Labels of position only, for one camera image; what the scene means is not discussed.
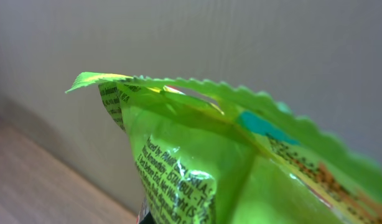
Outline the green snack bag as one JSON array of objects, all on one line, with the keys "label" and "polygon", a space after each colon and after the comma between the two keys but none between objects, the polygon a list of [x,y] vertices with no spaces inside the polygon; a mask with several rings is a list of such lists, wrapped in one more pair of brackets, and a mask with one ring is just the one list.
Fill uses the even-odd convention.
[{"label": "green snack bag", "polygon": [[382,224],[382,170],[267,93],[83,72],[127,134],[138,223]]}]

